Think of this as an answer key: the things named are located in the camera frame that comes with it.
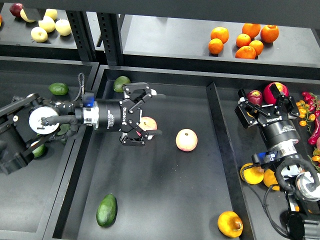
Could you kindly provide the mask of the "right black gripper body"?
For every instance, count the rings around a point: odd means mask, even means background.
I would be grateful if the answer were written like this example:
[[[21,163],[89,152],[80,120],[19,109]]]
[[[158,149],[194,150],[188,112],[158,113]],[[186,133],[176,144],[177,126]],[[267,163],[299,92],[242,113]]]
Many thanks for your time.
[[[268,150],[273,150],[283,142],[293,145],[299,142],[300,135],[291,119],[284,114],[279,116],[264,116],[259,113],[256,117],[260,135]]]

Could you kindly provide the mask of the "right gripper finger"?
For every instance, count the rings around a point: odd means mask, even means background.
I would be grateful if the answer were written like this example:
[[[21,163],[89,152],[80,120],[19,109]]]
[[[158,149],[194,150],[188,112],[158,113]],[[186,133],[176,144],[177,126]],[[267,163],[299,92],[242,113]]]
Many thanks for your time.
[[[253,104],[248,101],[247,93],[243,88],[238,91],[239,101],[235,108],[235,113],[240,120],[244,129],[248,129],[253,125],[258,124],[258,117],[264,115],[265,112],[262,105]]]
[[[289,95],[288,89],[283,84],[272,83],[270,92],[275,99],[274,111],[275,116],[287,113],[288,118],[295,119],[300,116],[300,112],[294,98]]]

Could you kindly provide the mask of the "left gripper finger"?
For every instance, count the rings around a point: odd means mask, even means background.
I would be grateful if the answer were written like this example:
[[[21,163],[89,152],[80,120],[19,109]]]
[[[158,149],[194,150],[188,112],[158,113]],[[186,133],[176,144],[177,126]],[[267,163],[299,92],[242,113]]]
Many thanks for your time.
[[[146,141],[152,139],[153,136],[162,135],[159,129],[143,130],[138,124],[123,125],[120,130],[120,142],[124,146],[144,147]]]
[[[142,110],[143,105],[152,98],[166,98],[163,93],[157,93],[146,82],[128,83],[122,86],[123,100],[122,109]]]

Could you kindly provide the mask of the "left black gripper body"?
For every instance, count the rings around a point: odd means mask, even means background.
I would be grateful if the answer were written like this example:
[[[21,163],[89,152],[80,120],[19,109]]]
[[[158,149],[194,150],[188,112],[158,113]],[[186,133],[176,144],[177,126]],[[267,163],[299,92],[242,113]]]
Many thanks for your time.
[[[142,109],[128,98],[97,99],[82,115],[83,123],[96,131],[129,133],[139,125]]]

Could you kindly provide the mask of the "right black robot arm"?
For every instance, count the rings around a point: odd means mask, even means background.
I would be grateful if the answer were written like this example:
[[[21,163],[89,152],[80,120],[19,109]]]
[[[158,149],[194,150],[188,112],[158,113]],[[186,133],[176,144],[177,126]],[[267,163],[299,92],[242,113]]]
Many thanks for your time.
[[[276,185],[285,193],[288,204],[286,228],[272,219],[273,228],[290,240],[318,240],[320,215],[312,213],[309,203],[320,203],[320,174],[309,160],[303,159],[295,148],[300,141],[293,120],[300,113],[294,98],[280,92],[275,84],[270,87],[274,104],[258,105],[250,102],[244,89],[238,91],[235,113],[244,129],[258,126],[267,151],[252,155],[252,165],[240,170],[245,182],[245,171],[254,167],[274,171]]]

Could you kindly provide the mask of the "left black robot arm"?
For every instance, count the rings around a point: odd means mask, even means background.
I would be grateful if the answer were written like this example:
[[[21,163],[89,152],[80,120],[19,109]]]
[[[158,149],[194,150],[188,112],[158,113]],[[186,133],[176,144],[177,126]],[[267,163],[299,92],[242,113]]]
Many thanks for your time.
[[[99,99],[85,89],[78,75],[79,91],[72,101],[47,99],[32,93],[14,97],[0,109],[0,171],[9,175],[41,156],[46,142],[66,140],[81,125],[96,131],[120,132],[124,146],[142,147],[159,129],[143,126],[143,105],[157,95],[145,82],[117,79],[114,89],[121,99]]]

